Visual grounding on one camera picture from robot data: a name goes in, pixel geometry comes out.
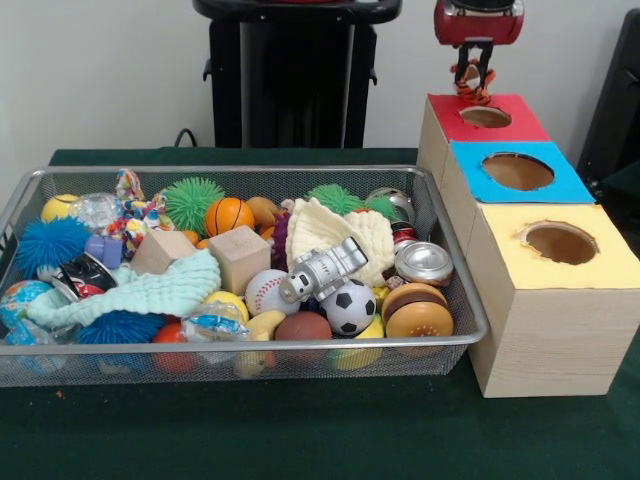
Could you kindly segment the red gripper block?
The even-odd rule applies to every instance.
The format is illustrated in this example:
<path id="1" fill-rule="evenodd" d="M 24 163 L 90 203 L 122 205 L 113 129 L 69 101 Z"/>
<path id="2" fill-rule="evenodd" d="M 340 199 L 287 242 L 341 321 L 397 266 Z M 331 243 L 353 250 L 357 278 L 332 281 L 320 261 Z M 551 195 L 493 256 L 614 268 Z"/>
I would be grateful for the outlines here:
<path id="1" fill-rule="evenodd" d="M 481 7 L 473 1 L 437 1 L 434 30 L 442 45 L 459 46 L 457 82 L 461 83 L 469 66 L 469 52 L 479 43 L 478 71 L 486 75 L 494 45 L 510 45 L 519 37 L 524 24 L 523 1 L 489 1 Z"/>

